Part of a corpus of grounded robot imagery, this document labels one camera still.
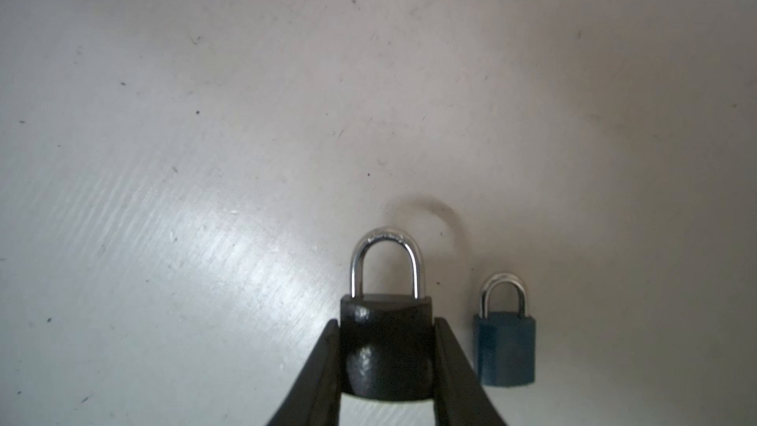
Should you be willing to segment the blue padlock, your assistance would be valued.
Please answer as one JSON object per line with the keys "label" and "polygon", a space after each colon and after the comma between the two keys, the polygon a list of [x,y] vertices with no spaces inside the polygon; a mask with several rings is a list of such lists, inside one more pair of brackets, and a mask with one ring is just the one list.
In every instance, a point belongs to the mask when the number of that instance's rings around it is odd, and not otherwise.
{"label": "blue padlock", "polygon": [[[514,312],[490,308],[494,290],[510,285],[518,294]],[[479,382],[497,388],[518,388],[535,382],[536,319],[530,315],[526,284],[516,274],[500,272],[480,290],[474,321],[475,366]]]}

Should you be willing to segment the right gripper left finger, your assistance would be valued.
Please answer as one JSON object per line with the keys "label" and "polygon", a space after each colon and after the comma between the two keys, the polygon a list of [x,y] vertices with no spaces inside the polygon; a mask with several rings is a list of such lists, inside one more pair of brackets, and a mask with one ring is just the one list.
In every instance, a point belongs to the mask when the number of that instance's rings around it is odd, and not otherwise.
{"label": "right gripper left finger", "polygon": [[341,396],[340,331],[338,321],[331,319],[267,425],[338,425]]}

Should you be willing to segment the black padlock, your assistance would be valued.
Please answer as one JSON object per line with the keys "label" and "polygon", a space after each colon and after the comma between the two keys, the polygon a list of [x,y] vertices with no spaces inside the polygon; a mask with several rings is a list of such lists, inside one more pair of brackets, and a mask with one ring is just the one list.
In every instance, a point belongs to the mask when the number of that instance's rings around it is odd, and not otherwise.
{"label": "black padlock", "polygon": [[[368,251],[385,242],[406,251],[412,273],[408,294],[364,291]],[[350,293],[341,299],[339,323],[343,392],[381,402],[433,398],[433,304],[426,294],[422,252],[409,234],[382,227],[356,244],[350,263]]]}

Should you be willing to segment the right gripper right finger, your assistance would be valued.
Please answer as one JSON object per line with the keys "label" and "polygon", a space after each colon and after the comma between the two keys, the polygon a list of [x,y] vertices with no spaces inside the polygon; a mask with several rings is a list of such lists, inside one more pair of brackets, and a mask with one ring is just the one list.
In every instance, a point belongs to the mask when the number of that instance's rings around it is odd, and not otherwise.
{"label": "right gripper right finger", "polygon": [[441,426],[506,426],[490,402],[449,323],[435,318],[434,411]]}

